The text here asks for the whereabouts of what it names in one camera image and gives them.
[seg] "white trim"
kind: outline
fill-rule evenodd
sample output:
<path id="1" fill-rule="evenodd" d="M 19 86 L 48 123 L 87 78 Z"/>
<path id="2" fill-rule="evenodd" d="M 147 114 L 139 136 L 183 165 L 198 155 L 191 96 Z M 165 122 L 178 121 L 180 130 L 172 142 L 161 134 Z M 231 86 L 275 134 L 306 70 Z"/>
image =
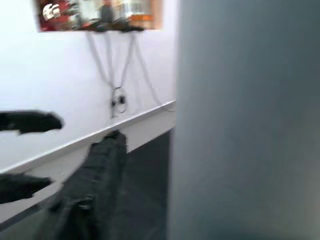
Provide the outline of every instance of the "white trim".
<path id="1" fill-rule="evenodd" d="M 74 152 L 77 149 L 80 149 L 82 147 L 90 145 L 91 143 L 97 142 L 102 137 L 104 137 L 105 135 L 107 135 L 108 133 L 110 133 L 113 130 L 116 130 L 116 129 L 120 130 L 122 128 L 129 127 L 129 126 L 134 125 L 134 124 L 141 122 L 143 120 L 149 119 L 149 118 L 153 117 L 154 115 L 156 115 L 162 111 L 165 111 L 166 109 L 170 109 L 170 108 L 174 107 L 175 103 L 176 103 L 175 100 L 167 102 L 162 106 L 156 107 L 152 110 L 143 112 L 137 116 L 134 116 L 132 118 L 129 118 L 129 119 L 121 121 L 121 122 L 118 122 L 112 126 L 106 127 L 104 129 L 101 129 L 99 131 L 91 133 L 91 134 L 84 136 L 82 138 L 79 138 L 77 140 L 71 141 L 65 145 L 62 145 L 62 146 L 57 147 L 53 150 L 47 151 L 41 155 L 38 155 L 36 157 L 33 157 L 33 158 L 28 159 L 23 162 L 20 162 L 20 163 L 13 165 L 11 167 L 1 169 L 0 174 L 28 172 L 34 168 L 37 168 L 41 165 L 47 164 L 55 159 L 58 159 L 62 156 L 65 156 L 71 152 Z"/>

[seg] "dark floor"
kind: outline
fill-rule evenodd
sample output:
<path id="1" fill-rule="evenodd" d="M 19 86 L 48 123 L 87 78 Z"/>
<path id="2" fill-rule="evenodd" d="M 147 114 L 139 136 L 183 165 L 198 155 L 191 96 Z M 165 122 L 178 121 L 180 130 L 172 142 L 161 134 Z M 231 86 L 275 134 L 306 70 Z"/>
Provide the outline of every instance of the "dark floor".
<path id="1" fill-rule="evenodd" d="M 129 153 L 113 221 L 113 240 L 165 240 L 171 132 Z M 0 233 L 1 240 L 32 240 L 38 211 Z"/>

